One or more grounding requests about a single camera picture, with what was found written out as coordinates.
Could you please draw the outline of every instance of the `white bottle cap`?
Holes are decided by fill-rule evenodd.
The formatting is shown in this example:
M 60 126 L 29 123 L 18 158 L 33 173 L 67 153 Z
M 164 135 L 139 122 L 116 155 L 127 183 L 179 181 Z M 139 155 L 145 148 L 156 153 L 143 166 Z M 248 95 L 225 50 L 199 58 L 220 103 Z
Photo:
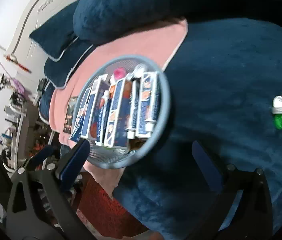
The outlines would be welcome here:
M 135 139 L 136 137 L 136 132 L 135 131 L 128 131 L 128 134 L 127 134 L 127 138 L 128 139 Z
M 282 107 L 282 97 L 281 96 L 276 96 L 273 99 L 273 107 L 274 108 Z
M 272 114 L 282 114 L 282 107 L 272 107 Z
M 153 132 L 153 129 L 154 129 L 154 122 L 147 122 L 145 124 L 145 130 L 147 132 Z

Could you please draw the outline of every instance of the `dark blue fabric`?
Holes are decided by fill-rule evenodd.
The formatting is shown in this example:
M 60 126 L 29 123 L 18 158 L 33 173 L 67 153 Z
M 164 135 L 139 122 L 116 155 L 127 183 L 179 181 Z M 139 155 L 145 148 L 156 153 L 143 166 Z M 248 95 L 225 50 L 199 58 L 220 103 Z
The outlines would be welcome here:
M 73 29 L 80 39 L 100 45 L 146 23 L 184 15 L 248 17 L 282 26 L 282 0 L 80 0 Z
M 50 83 L 43 93 L 39 103 L 39 111 L 42 117 L 47 121 L 49 121 L 50 103 L 54 90 L 55 87 Z
M 191 156 L 199 140 L 225 163 L 264 170 L 278 230 L 282 130 L 273 124 L 271 106 L 282 94 L 282 28 L 249 19 L 190 23 L 165 74 L 172 94 L 165 134 L 126 168 L 114 197 L 165 240 L 183 239 L 215 197 Z
M 88 41 L 77 40 L 68 47 L 59 61 L 54 62 L 48 58 L 44 65 L 45 76 L 56 88 L 63 89 L 76 68 L 79 67 L 86 57 L 96 48 L 92 46 L 87 51 L 91 45 L 92 44 Z
M 50 56 L 57 59 L 76 38 L 73 32 L 73 14 L 79 1 L 68 5 L 34 30 L 29 37 Z
M 146 23 L 206 11 L 207 7 L 215 9 L 225 1 L 228 0 L 80 0 L 73 29 L 80 39 L 100 45 Z

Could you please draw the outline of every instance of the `bottle cap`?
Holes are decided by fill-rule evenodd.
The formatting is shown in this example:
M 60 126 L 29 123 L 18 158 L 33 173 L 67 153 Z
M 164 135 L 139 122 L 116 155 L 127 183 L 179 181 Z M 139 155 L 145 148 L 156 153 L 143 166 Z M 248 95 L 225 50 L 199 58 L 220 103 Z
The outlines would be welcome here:
M 282 107 L 272 107 L 272 114 L 282 114 Z
M 135 131 L 128 131 L 128 134 L 127 134 L 127 138 L 128 139 L 135 139 L 136 137 L 136 132 Z
M 124 78 L 127 75 L 127 71 L 124 67 L 118 67 L 113 71 L 115 80 Z
M 129 149 L 115 149 L 115 151 L 120 154 L 127 154 L 129 152 Z
M 282 107 L 282 97 L 281 96 L 276 96 L 273 99 L 273 108 L 278 108 Z
M 277 129 L 282 129 L 282 114 L 276 114 L 274 116 L 274 125 Z

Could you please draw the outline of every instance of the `round mesh container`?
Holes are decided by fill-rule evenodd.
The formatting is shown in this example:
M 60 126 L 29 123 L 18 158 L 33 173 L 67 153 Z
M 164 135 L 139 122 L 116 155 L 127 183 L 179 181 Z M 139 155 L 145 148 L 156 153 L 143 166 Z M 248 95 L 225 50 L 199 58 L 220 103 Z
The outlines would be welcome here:
M 147 153 L 155 146 L 160 136 L 162 135 L 163 130 L 165 129 L 167 119 L 170 113 L 170 89 L 166 76 L 156 63 L 146 57 L 138 55 L 127 55 L 115 58 L 107 64 L 103 65 L 89 78 L 89 80 L 86 82 L 78 96 L 77 103 L 73 112 L 72 126 L 74 126 L 74 122 L 76 120 L 80 108 L 80 102 L 85 90 L 91 86 L 92 82 L 98 76 L 106 73 L 111 76 L 114 70 L 118 67 L 124 67 L 127 72 L 132 72 L 135 66 L 140 63 L 145 64 L 148 68 L 148 71 L 157 71 L 158 80 L 160 83 L 160 112 L 152 136 L 146 140 L 146 142 L 140 149 L 130 151 L 124 155 L 118 153 L 115 149 L 112 148 L 96 146 L 94 141 L 90 141 L 90 155 L 88 157 L 88 161 L 97 167 L 103 169 L 119 169 L 134 164 L 135 162 L 143 158 L 145 155 L 147 155 Z

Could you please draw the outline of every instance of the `toothpaste tube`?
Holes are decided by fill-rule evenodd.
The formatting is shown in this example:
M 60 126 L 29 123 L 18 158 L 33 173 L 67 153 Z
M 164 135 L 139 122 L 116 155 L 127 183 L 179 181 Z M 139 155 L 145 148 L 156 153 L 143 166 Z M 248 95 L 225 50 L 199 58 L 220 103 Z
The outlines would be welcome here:
M 135 80 L 132 82 L 132 92 L 130 96 L 130 115 L 128 123 L 128 139 L 134 139 L 137 128 L 137 109 L 139 104 L 139 90 L 140 85 Z
M 101 78 L 94 80 L 87 104 L 87 110 L 84 116 L 81 138 L 92 141 L 97 140 L 97 120 L 99 115 L 99 106 L 104 91 L 109 89 L 109 84 Z
M 151 137 L 151 132 L 153 131 L 157 118 L 157 112 L 157 72 L 144 72 L 140 82 L 136 137 Z
M 77 115 L 77 118 L 76 118 L 75 123 L 74 123 L 73 131 L 70 135 L 71 141 L 78 142 L 80 140 L 82 125 L 83 125 L 83 119 L 84 119 L 85 112 L 86 112 L 86 109 L 87 109 L 87 101 L 89 99 L 90 90 L 91 90 L 91 88 L 87 88 L 86 91 L 84 92 L 83 97 L 82 97 L 80 109 L 78 111 L 78 115 Z
M 107 122 L 106 114 L 109 113 L 108 110 L 109 107 L 109 91 L 104 91 L 104 95 L 101 98 L 100 106 L 99 106 L 99 116 L 98 116 L 98 122 L 97 122 L 97 146 L 103 145 L 103 138 L 105 134 L 105 127 Z
M 126 78 L 117 81 L 106 127 L 105 147 L 128 149 L 127 131 L 130 113 L 132 82 Z
M 145 120 L 145 130 L 147 132 L 153 132 L 155 123 L 157 121 L 159 113 L 159 85 L 157 80 L 157 72 L 154 72 L 152 76 L 152 88 L 151 88 L 151 99 L 150 109 L 148 111 L 148 118 Z

